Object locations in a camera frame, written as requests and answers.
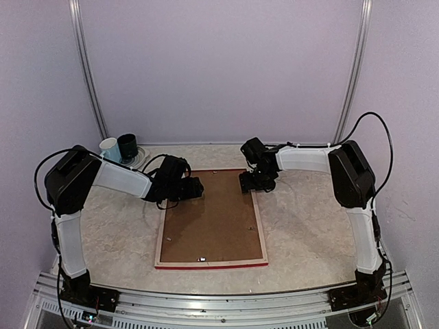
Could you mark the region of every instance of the white mug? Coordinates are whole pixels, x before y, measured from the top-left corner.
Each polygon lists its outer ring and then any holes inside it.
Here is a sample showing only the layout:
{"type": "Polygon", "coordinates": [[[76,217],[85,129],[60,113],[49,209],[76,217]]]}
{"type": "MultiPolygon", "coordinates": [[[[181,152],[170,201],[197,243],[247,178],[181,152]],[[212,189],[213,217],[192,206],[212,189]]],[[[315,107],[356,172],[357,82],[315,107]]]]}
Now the white mug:
{"type": "Polygon", "coordinates": [[[110,137],[104,139],[100,144],[99,148],[101,149],[100,156],[103,156],[105,159],[112,160],[114,162],[121,163],[122,156],[119,151],[119,146],[117,144],[117,139],[114,137],[110,137]]]}

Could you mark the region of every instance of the vertical metal pole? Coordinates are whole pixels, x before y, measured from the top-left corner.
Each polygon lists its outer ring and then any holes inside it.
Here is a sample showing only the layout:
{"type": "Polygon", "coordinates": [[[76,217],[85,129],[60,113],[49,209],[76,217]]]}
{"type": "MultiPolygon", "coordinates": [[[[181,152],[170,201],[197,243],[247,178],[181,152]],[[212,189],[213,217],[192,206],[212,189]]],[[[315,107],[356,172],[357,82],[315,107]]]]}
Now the vertical metal pole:
{"type": "Polygon", "coordinates": [[[364,49],[366,48],[366,40],[369,30],[370,13],[372,11],[372,0],[363,0],[363,10],[361,11],[361,21],[359,25],[357,45],[355,48],[354,63],[352,65],[351,76],[349,77],[348,90],[344,97],[342,114],[338,121],[337,131],[335,133],[333,143],[338,143],[343,137],[346,124],[348,123],[349,113],[357,88],[359,72],[363,62],[364,49]]]}
{"type": "Polygon", "coordinates": [[[90,97],[93,115],[96,120],[97,128],[99,129],[99,135],[102,139],[105,139],[108,138],[108,130],[105,124],[104,116],[101,111],[101,107],[99,105],[99,101],[97,99],[95,83],[93,82],[90,63],[88,61],[79,0],[69,0],[69,6],[71,20],[73,23],[73,31],[75,32],[76,45],[78,47],[78,52],[80,55],[82,72],[84,74],[84,80],[87,86],[88,95],[90,97]]]}

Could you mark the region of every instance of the cup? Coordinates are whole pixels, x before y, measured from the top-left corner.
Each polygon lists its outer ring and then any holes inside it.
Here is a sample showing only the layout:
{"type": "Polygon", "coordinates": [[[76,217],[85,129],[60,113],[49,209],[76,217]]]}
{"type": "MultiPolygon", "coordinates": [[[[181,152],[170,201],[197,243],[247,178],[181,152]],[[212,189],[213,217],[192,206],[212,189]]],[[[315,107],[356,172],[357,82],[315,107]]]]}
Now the cup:
{"type": "Polygon", "coordinates": [[[114,162],[122,162],[121,152],[119,151],[119,146],[117,145],[116,138],[110,137],[104,139],[99,144],[99,148],[101,149],[100,156],[103,156],[105,159],[109,159],[114,162]]]}
{"type": "Polygon", "coordinates": [[[134,134],[125,134],[117,139],[119,150],[121,152],[122,161],[129,162],[139,153],[137,149],[136,136],[134,134]]]}

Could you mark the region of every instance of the backdrop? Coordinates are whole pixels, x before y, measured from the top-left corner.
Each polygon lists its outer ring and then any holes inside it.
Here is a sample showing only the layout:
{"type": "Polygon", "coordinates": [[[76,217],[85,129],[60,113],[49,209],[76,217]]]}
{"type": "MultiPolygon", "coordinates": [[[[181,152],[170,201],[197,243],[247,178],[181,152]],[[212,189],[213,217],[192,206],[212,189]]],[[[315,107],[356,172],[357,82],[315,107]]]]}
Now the backdrop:
{"type": "Polygon", "coordinates": [[[81,1],[111,135],[142,143],[327,142],[362,0],[81,1]]]}

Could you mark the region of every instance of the red edge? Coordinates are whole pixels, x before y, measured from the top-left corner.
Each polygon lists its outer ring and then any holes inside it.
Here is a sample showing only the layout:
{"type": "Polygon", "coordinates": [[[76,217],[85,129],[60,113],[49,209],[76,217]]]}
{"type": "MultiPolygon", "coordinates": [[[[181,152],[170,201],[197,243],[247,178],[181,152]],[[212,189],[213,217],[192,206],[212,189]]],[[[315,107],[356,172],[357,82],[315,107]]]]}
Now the red edge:
{"type": "Polygon", "coordinates": [[[183,266],[154,266],[155,269],[186,269],[186,270],[206,270],[206,269],[243,269],[246,267],[262,267],[262,266],[267,266],[268,263],[259,263],[259,264],[247,264],[247,265],[224,265],[224,266],[200,266],[200,267],[196,267],[196,266],[188,266],[188,267],[183,267],[183,266]]]}

